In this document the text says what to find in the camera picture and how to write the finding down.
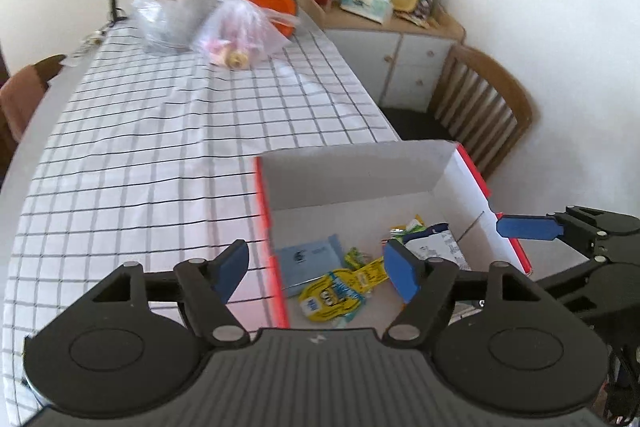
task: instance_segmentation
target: table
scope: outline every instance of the table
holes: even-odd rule
[[[158,57],[144,46],[132,26],[114,28],[48,139],[36,122],[52,121],[53,101],[47,114],[44,104],[38,110],[18,148],[12,171],[42,155],[33,172],[22,166],[22,181],[33,179],[21,192],[6,284],[2,363],[13,425],[37,410],[20,384],[24,337],[126,261],[169,270],[191,257],[212,259],[245,239],[250,270],[229,308],[250,331],[268,327],[254,156],[397,139],[304,14],[293,42],[250,71],[209,66],[195,54]],[[66,82],[69,92],[72,81]],[[18,207],[20,190],[11,192]],[[11,225],[5,228],[9,238]],[[175,306],[152,308],[178,320]]]

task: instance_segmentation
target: blue package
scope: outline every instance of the blue package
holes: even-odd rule
[[[337,235],[276,250],[282,290],[286,297],[298,295],[314,279],[342,267],[342,247]]]

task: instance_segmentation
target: dining table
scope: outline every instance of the dining table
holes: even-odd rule
[[[126,20],[51,81],[0,192],[11,425],[41,407],[24,380],[25,338],[123,263],[167,271],[244,239],[250,266],[228,307],[251,332],[274,324],[254,158],[398,139],[332,42],[300,19],[249,70],[159,54]],[[180,321],[175,304],[150,306]]]

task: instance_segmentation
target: open box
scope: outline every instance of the open box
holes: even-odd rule
[[[531,267],[520,244],[500,237],[487,190],[464,148],[444,140],[276,150],[256,159],[257,192],[270,251],[336,233],[346,251],[382,254],[391,226],[419,214],[449,228],[473,270],[508,261]],[[298,298],[284,298],[276,256],[269,275],[277,326],[325,328],[306,319]],[[389,281],[377,286],[349,327],[380,334],[402,308]]]

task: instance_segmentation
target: cabinet door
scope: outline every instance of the cabinet door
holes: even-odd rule
[[[426,112],[452,44],[448,39],[405,35],[380,105]]]
[[[400,35],[359,30],[326,30],[325,33],[373,101],[380,103]]]

